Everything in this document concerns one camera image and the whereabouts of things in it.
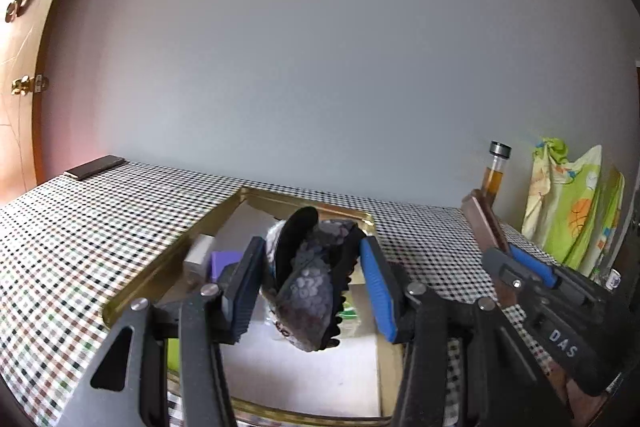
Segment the right hand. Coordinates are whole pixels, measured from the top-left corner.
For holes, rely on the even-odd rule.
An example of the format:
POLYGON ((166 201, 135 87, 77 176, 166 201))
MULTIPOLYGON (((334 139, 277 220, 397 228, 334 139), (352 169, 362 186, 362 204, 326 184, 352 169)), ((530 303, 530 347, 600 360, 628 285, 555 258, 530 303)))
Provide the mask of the right hand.
POLYGON ((555 361, 549 364, 548 378, 564 407, 572 415, 570 425, 604 426, 606 407, 611 399, 611 394, 607 390, 596 397, 587 395, 555 361))

